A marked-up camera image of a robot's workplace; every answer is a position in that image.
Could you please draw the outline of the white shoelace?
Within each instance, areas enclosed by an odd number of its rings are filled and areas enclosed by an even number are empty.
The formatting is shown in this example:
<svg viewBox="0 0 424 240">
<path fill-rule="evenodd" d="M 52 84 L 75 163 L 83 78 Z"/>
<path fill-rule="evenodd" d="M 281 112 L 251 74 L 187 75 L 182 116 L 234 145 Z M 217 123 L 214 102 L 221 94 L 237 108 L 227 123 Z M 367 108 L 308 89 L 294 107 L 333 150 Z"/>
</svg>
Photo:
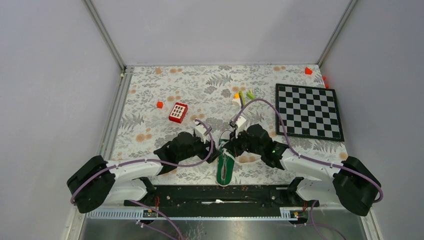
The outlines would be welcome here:
<svg viewBox="0 0 424 240">
<path fill-rule="evenodd" d="M 231 131 L 229 141 L 224 145 L 225 149 L 235 154 L 235 162 L 238 164 L 249 164 L 257 162 L 261 159 L 261 156 L 257 153 L 249 152 L 248 148 L 251 146 L 249 137 L 246 131 L 242 131 L 239 135 L 235 135 Z"/>
</svg>

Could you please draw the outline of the green white sneaker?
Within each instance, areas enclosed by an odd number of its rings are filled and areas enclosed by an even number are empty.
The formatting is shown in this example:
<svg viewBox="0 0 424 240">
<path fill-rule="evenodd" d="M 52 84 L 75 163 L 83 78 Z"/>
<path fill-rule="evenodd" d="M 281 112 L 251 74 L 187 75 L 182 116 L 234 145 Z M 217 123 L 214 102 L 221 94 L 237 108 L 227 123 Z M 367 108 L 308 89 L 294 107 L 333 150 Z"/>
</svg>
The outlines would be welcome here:
<svg viewBox="0 0 424 240">
<path fill-rule="evenodd" d="M 218 150 L 220 155 L 217 162 L 216 182 L 221 187 L 228 186 L 232 181 L 233 169 L 236 155 L 224 148 L 224 145 L 230 140 L 230 130 L 224 130 L 218 139 Z"/>
</svg>

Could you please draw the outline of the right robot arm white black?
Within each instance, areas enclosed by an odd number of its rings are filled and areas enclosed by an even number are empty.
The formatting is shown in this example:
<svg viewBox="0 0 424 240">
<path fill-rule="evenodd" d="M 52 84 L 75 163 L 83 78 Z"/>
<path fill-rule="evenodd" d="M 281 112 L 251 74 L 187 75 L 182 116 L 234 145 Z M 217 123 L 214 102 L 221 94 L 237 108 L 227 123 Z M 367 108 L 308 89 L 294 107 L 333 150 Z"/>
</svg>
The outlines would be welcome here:
<svg viewBox="0 0 424 240">
<path fill-rule="evenodd" d="M 223 149 L 237 157 L 256 154 L 271 168 L 302 174 L 292 181 L 286 193 L 293 206 L 304 201 L 335 203 L 365 217 L 380 195 L 381 183 L 358 158 L 331 160 L 294 153 L 289 145 L 273 140 L 259 124 L 231 133 Z"/>
</svg>

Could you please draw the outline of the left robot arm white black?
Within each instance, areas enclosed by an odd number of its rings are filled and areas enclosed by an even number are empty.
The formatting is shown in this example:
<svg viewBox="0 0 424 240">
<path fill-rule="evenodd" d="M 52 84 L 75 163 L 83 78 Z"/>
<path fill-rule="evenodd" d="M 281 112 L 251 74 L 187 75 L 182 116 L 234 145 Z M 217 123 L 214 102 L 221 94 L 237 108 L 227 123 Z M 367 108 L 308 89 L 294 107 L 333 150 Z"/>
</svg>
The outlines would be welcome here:
<svg viewBox="0 0 424 240">
<path fill-rule="evenodd" d="M 147 157 L 136 160 L 106 161 L 101 155 L 90 158 L 66 182 L 71 204 L 80 213 L 89 213 L 101 205 L 139 201 L 148 206 L 155 192 L 143 178 L 159 176 L 181 168 L 181 161 L 198 157 L 210 164 L 220 152 L 213 141 L 189 132 L 181 132 Z"/>
</svg>

